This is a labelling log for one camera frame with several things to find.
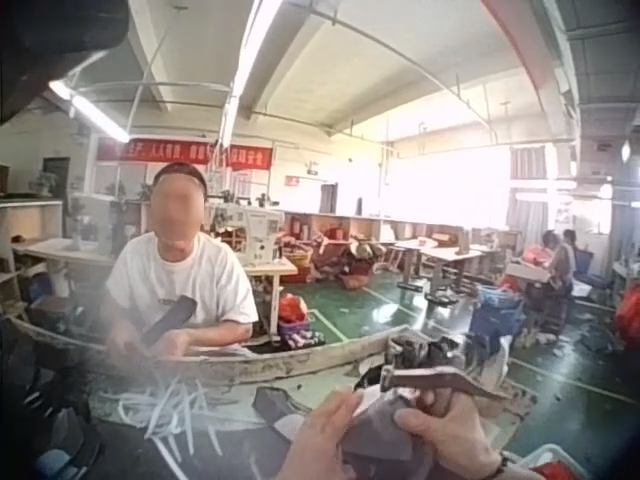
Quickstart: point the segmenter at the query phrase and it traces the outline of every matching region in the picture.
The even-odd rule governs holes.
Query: floor marking line
[[[331,323],[329,320],[327,320],[327,318],[322,315],[320,313],[319,310],[317,309],[312,309],[309,310],[310,312],[312,312],[316,317],[318,317],[318,319],[325,324],[325,326],[331,330],[333,333],[336,334],[336,336],[340,339],[340,342],[348,342],[349,341],[349,337],[347,337],[344,333],[342,333],[340,330],[338,330],[338,327],[336,327],[333,323]]]
[[[376,298],[379,298],[380,300],[383,300],[387,303],[391,303],[391,304],[396,304],[396,302],[394,302],[393,300],[391,300],[390,298],[385,297],[384,295],[382,295],[381,293],[378,293],[374,290],[371,290],[370,288],[364,287],[362,290],[364,290],[365,292],[367,292],[370,295],[373,295]],[[420,314],[416,313],[416,312],[412,312],[411,310],[409,310],[406,307],[403,307],[402,305],[398,305],[398,310],[401,310],[409,315],[412,315],[414,317],[419,317]],[[436,327],[439,330],[446,332],[446,333],[450,333],[453,334],[454,332],[452,332],[451,330],[442,327],[440,325],[436,325],[436,324],[431,324],[430,326],[432,327]],[[515,365],[519,365],[523,368],[527,368],[533,372],[536,372],[538,375],[544,376],[544,377],[548,377],[548,378],[552,378],[558,382],[561,383],[566,383],[568,385],[572,385],[574,387],[578,387],[578,388],[582,388],[583,390],[587,390],[589,392],[592,393],[598,393],[600,395],[603,395],[605,397],[609,397],[609,398],[613,398],[615,400],[619,400],[621,402],[624,403],[628,403],[630,405],[636,406],[636,407],[640,407],[640,403],[637,402],[636,400],[633,400],[631,398],[625,397],[624,395],[619,395],[617,393],[613,393],[613,392],[609,392],[608,390],[603,390],[601,388],[598,387],[594,387],[593,385],[588,385],[586,383],[582,383],[579,382],[577,380],[571,380],[570,378],[567,377],[563,377],[561,375],[556,375],[555,373],[551,373],[548,372],[547,370],[544,370],[542,368],[536,367],[535,365],[531,365],[530,363],[527,362],[523,362],[522,360],[518,360],[517,358],[513,358],[510,357],[509,358],[509,363],[514,363]]]

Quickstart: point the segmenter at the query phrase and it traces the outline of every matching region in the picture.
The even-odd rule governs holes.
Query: hand
[[[191,346],[189,330],[170,330],[154,347],[154,352],[163,357],[184,357]]]
[[[107,338],[107,352],[114,360],[121,361],[140,352],[138,331],[127,321],[116,323]]]
[[[342,463],[338,444],[361,401],[361,392],[329,395],[298,430],[277,480],[354,479],[353,469]]]
[[[478,409],[467,395],[454,393],[444,418],[409,408],[397,412],[395,420],[400,428],[432,445],[442,466],[463,478],[482,479],[500,466],[502,458],[491,448]]]

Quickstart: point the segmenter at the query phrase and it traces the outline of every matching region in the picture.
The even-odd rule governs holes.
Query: white t-shirt
[[[228,245],[199,233],[193,253],[170,263],[158,254],[158,239],[146,233],[131,240],[116,261],[107,290],[138,322],[157,322],[180,295],[198,302],[192,326],[224,320],[253,323],[258,312],[249,278]]]

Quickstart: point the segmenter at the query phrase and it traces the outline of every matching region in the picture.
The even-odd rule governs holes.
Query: man in white t-shirt
[[[185,328],[163,336],[158,354],[179,357],[190,347],[228,347],[251,337],[258,320],[251,284],[231,249],[200,231],[206,198],[193,165],[172,163],[155,176],[153,232],[127,244],[107,281],[102,316],[114,357],[135,352],[140,332],[180,295],[198,302],[196,313]]]

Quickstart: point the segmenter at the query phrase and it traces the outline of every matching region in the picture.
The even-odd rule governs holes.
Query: black hair
[[[186,162],[169,163],[164,167],[162,167],[158,171],[158,173],[156,173],[156,175],[153,177],[152,185],[155,187],[158,184],[158,182],[162,180],[163,177],[165,177],[166,175],[173,175],[173,174],[187,175],[188,177],[195,178],[195,180],[202,187],[202,193],[204,193],[204,198],[205,199],[207,198],[207,195],[208,195],[207,182],[204,179],[204,175],[202,175],[202,172],[198,170],[197,167]]]
[[[557,242],[558,236],[553,230],[547,230],[542,234],[542,246],[549,248],[552,243]]]
[[[562,232],[562,238],[564,238],[565,241],[569,242],[571,245],[575,245],[575,243],[578,241],[576,231],[571,229],[567,229]]]

